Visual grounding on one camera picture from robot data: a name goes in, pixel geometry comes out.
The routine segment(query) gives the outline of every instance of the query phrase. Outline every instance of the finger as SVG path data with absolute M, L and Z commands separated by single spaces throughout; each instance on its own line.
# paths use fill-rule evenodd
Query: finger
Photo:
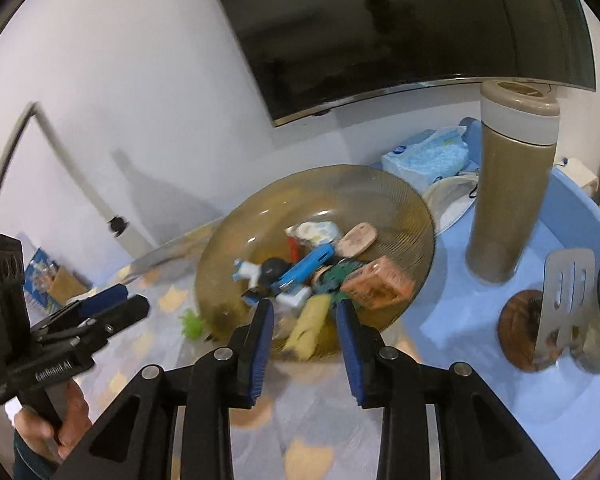
M 45 440 L 54 436 L 54 428 L 45 419 L 37 416 L 31 409 L 24 407 L 13 418 L 13 423 L 24 439 Z
M 87 419 L 84 424 L 84 429 L 82 430 L 82 435 L 80 436 L 80 438 L 82 436 L 84 436 L 84 434 L 87 431 L 89 431 L 90 429 L 91 429 L 91 421 L 89 419 Z M 71 453 L 74 450 L 74 448 L 78 445 L 78 442 L 80 442 L 80 438 L 77 439 L 76 442 L 74 444 L 71 444 L 70 446 L 64 446 L 64 445 L 58 446 L 58 456 L 62 460 L 65 460 L 69 456 L 69 453 Z
M 74 397 L 67 405 L 66 418 L 58 432 L 64 446 L 74 446 L 91 427 L 89 405 L 84 399 Z
M 73 379 L 70 379 L 66 383 L 66 401 L 71 402 L 73 399 L 84 399 L 84 394 L 80 386 Z

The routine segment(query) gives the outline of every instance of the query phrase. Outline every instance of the thermos bottle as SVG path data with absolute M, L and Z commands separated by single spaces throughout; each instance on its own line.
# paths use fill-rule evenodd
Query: thermos bottle
M 482 158 L 474 225 L 466 250 L 481 280 L 511 279 L 538 220 L 554 164 L 560 105 L 511 81 L 480 86 Z

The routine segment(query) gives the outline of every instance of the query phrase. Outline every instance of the green toy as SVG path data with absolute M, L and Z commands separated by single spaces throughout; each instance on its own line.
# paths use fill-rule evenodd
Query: green toy
M 184 311 L 184 315 L 180 317 L 180 320 L 182 322 L 182 334 L 189 339 L 195 341 L 204 332 L 205 323 L 190 308 Z
M 320 283 L 315 287 L 316 294 L 331 294 L 331 306 L 334 307 L 340 300 L 350 300 L 344 292 L 340 291 L 342 283 L 354 270 L 364 267 L 364 262 L 359 262 L 350 258 L 344 258 L 327 270 L 321 277 Z

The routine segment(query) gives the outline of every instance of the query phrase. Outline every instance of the television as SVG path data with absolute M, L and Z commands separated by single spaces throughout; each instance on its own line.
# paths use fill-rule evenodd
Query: television
M 595 90 L 580 0 L 219 0 L 273 123 L 426 86 Z

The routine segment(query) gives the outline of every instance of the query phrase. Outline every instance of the human hand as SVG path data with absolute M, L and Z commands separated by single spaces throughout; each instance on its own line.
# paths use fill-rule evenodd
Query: human hand
M 20 410 L 13 419 L 16 431 L 27 446 L 38 455 L 53 462 L 66 459 L 91 427 L 89 405 L 84 400 L 80 386 L 74 380 L 68 381 L 65 396 L 66 417 L 62 428 L 58 431 L 57 455 L 46 444 L 46 441 L 52 439 L 55 433 L 49 422 L 27 406 Z

